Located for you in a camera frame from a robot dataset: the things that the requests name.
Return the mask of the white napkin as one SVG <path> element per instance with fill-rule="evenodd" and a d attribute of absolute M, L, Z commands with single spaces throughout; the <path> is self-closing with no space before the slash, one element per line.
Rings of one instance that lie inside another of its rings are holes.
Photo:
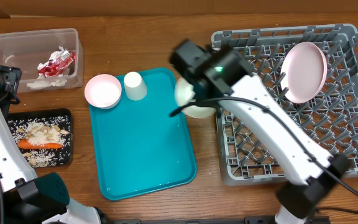
<path fill-rule="evenodd" d="M 59 46 L 58 51 L 61 51 L 63 49 L 64 49 L 63 47 Z M 39 74 L 39 77 L 37 78 L 36 81 L 27 83 L 26 86 L 29 87 L 31 90 L 42 90 L 42 89 L 45 89 L 45 88 L 48 88 L 51 86 L 52 87 L 64 86 L 65 83 L 67 82 L 67 79 L 65 77 L 69 76 L 70 70 L 71 70 L 70 67 L 72 65 L 75 65 L 75 61 L 61 75 L 56 76 L 56 77 L 46 78 L 43 75 Z"/>

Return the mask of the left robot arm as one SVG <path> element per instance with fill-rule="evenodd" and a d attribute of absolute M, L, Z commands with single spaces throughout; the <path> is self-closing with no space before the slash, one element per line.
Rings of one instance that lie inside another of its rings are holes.
<path fill-rule="evenodd" d="M 110 223 L 96 207 L 70 198 L 55 172 L 38 177 L 6 123 L 17 97 L 21 70 L 0 65 L 0 223 Z"/>

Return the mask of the white paper cup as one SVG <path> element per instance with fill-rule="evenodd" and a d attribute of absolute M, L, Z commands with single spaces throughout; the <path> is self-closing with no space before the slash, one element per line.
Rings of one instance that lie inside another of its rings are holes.
<path fill-rule="evenodd" d="M 139 101 L 147 95 L 147 86 L 137 72 L 129 72 L 124 76 L 126 96 L 132 101 Z"/>

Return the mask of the clear plastic bin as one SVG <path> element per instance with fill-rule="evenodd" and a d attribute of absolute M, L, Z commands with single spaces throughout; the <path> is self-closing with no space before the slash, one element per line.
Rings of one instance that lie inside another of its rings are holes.
<path fill-rule="evenodd" d="M 83 85 L 84 53 L 78 32 L 74 28 L 34 30 L 0 34 L 0 65 L 21 69 L 22 76 L 18 92 L 31 90 L 27 83 L 39 77 L 37 66 L 48 61 L 51 53 L 58 51 L 59 46 L 76 53 L 75 65 L 70 68 L 67 82 L 61 87 L 48 87 L 42 90 L 59 90 L 77 88 Z"/>

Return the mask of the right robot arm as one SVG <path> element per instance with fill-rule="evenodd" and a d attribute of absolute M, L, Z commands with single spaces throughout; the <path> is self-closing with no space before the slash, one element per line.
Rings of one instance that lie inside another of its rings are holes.
<path fill-rule="evenodd" d="M 308 223 L 317 205 L 340 183 L 347 157 L 331 155 L 277 105 L 253 66 L 233 48 L 217 52 L 197 46 L 185 67 L 198 105 L 229 110 L 262 141 L 287 178 L 277 192 L 275 223 Z"/>

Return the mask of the orange carrot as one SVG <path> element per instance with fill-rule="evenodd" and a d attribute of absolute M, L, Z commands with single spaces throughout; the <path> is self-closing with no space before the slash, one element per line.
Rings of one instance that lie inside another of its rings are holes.
<path fill-rule="evenodd" d="M 35 145 L 30 143 L 27 139 L 23 139 L 17 142 L 17 146 L 20 149 L 60 149 L 63 146 L 58 143 L 45 143 Z"/>

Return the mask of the pink bowl with nuts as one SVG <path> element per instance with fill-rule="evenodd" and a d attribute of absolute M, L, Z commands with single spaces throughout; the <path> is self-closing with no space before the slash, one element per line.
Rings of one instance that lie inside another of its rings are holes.
<path fill-rule="evenodd" d="M 85 86 L 86 101 L 96 108 L 110 109 L 115 107 L 122 95 L 120 81 L 112 75 L 96 75 Z"/>

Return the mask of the red snack wrapper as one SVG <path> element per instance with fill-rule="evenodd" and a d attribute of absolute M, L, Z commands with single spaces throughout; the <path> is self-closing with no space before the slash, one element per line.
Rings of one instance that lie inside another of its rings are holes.
<path fill-rule="evenodd" d="M 37 67 L 38 73 L 46 78 L 61 75 L 75 61 L 76 53 L 69 50 L 56 51 L 51 54 L 49 60 L 40 63 Z"/>

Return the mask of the grey dishwasher rack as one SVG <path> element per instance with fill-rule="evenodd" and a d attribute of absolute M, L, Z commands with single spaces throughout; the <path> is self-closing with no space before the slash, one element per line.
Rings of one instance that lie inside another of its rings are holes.
<path fill-rule="evenodd" d="M 286 54 L 301 42 L 324 53 L 328 74 L 310 101 L 295 104 L 280 86 Z M 352 24 L 222 30 L 211 37 L 214 49 L 230 45 L 254 64 L 268 92 L 301 129 L 331 154 L 345 154 L 347 177 L 358 177 L 358 31 Z M 231 112 L 216 113 L 216 137 L 223 182 L 229 186 L 283 182 L 273 156 Z"/>

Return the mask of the teal serving tray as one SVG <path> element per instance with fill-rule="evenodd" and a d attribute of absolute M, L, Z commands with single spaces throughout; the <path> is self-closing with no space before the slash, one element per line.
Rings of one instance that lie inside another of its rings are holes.
<path fill-rule="evenodd" d="M 183 113 L 174 117 L 175 76 L 167 68 L 141 71 L 148 93 L 140 101 L 122 95 L 117 106 L 90 106 L 99 188 L 117 201 L 190 183 L 195 153 Z"/>

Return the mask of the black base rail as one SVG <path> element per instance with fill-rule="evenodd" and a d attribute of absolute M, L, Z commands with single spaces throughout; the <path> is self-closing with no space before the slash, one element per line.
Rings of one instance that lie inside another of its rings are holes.
<path fill-rule="evenodd" d="M 154 220 L 145 221 L 139 219 L 112 220 L 113 224 L 274 224 L 273 216 L 253 216 L 242 219 L 201 219 L 201 220 Z"/>

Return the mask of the white bowl with rice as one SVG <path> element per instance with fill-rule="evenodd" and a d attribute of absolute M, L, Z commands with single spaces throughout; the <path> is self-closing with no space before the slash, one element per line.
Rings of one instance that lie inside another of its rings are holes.
<path fill-rule="evenodd" d="M 195 101 L 195 92 L 193 85 L 189 84 L 184 78 L 179 78 L 175 85 L 175 101 L 178 106 L 183 106 L 189 102 Z M 182 110 L 182 112 L 192 118 L 207 118 L 215 114 L 214 108 L 189 106 Z"/>

